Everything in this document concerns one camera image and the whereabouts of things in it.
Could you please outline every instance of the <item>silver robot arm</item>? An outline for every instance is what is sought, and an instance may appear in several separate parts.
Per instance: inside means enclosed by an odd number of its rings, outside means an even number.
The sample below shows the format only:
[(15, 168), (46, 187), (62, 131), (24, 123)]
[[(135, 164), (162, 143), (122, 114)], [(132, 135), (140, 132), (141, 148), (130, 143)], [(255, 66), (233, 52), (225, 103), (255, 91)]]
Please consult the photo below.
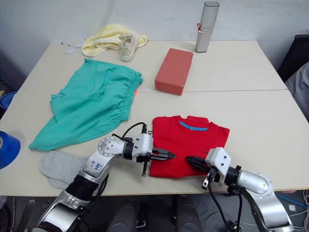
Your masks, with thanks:
[(102, 139), (95, 153), (85, 162), (74, 181), (63, 190), (48, 207), (33, 232), (70, 232), (84, 217), (84, 212), (92, 207), (92, 196), (96, 189), (104, 190), (112, 160), (119, 156), (135, 162), (144, 162), (142, 176), (145, 176), (149, 160), (167, 160), (175, 155), (153, 147), (152, 133), (147, 133), (143, 124), (141, 135), (132, 138), (107, 137)]
[(204, 160), (188, 156), (187, 161), (208, 172), (202, 188), (207, 189), (210, 181), (227, 185), (228, 192), (240, 193), (248, 200), (253, 217), (261, 232), (292, 232), (294, 227), (281, 202), (276, 197), (271, 181), (259, 173), (230, 167), (231, 157), (222, 148), (211, 149)]

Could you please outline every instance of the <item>red box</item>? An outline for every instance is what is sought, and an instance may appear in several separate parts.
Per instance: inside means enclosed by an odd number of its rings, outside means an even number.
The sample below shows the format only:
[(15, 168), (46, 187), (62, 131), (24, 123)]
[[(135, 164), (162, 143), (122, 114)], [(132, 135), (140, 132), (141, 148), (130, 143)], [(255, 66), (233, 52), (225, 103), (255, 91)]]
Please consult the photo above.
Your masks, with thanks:
[(154, 80), (157, 90), (181, 95), (187, 79), (192, 52), (170, 48)]

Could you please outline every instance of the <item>black cable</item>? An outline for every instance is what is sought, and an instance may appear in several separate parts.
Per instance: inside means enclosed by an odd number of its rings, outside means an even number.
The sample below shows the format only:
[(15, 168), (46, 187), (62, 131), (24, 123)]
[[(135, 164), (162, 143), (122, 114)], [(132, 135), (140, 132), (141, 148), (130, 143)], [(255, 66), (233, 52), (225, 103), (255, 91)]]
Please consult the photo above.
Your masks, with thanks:
[(93, 198), (93, 201), (91, 203), (91, 205), (89, 207), (87, 207), (85, 209), (85, 211), (82, 213), (81, 215), (81, 220), (79, 223), (81, 223), (90, 213), (91, 209), (93, 208), (94, 204), (97, 202), (97, 200), (100, 198), (100, 196), (102, 195), (103, 191), (105, 190), (105, 187), (107, 185), (107, 180), (108, 180), (109, 174), (107, 174), (107, 176), (105, 177), (105, 179), (102, 181), (97, 194), (95, 195), (95, 197)]
[(238, 195), (239, 197), (239, 209), (238, 209), (238, 217), (237, 217), (237, 232), (239, 232), (239, 228), (240, 228), (240, 215), (241, 215), (241, 210), (242, 210), (242, 197), (241, 194)]
[(230, 227), (229, 227), (229, 225), (228, 225), (228, 223), (227, 223), (227, 221), (226, 221), (226, 219), (225, 219), (225, 217), (224, 217), (222, 208), (221, 208), (221, 206), (219, 205), (217, 199), (215, 198), (215, 196), (214, 196), (214, 194), (213, 194), (213, 192), (212, 192), (211, 183), (212, 183), (212, 180), (209, 180), (209, 183), (208, 183), (209, 193), (211, 194), (211, 198), (212, 198), (213, 201), (216, 203), (216, 205), (217, 205), (217, 207), (218, 207), (218, 209), (219, 209), (219, 212), (220, 212), (220, 214), (221, 214), (221, 217), (222, 217), (222, 220), (223, 220), (224, 224), (226, 225), (228, 231), (230, 231)]
[(146, 126), (146, 124), (145, 124), (144, 122), (136, 123), (136, 124), (134, 124), (132, 127), (130, 127), (129, 129), (126, 130), (126, 132), (124, 133), (124, 135), (122, 136), (122, 138), (124, 138), (125, 135), (126, 135), (133, 127), (138, 126), (138, 125), (141, 125), (141, 124), (144, 125), (144, 126)]
[(117, 134), (112, 134), (112, 136), (114, 136), (114, 137), (116, 137), (116, 138), (118, 138), (118, 139), (123, 140), (123, 139), (122, 139), (122, 137), (120, 137), (120, 136), (119, 136), (119, 135), (117, 135)]

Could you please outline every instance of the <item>shoe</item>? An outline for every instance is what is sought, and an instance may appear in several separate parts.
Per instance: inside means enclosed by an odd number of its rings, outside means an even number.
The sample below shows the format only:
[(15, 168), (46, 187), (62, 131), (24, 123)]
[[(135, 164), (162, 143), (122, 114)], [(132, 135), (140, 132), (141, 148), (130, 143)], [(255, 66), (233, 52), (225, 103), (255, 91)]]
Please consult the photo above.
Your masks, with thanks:
[(133, 60), (134, 52), (139, 46), (139, 38), (135, 34), (125, 34), (120, 35), (119, 39), (122, 40), (120, 59), (125, 62)]

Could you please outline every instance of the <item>black chair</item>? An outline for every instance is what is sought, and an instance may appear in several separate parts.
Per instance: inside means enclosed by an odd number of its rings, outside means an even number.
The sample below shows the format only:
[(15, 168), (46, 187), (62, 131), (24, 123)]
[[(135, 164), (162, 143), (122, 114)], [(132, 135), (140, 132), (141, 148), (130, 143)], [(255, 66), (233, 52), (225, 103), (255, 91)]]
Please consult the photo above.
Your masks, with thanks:
[(301, 66), (309, 62), (309, 35), (296, 35), (294, 41), (286, 54), (278, 74), (285, 82)]

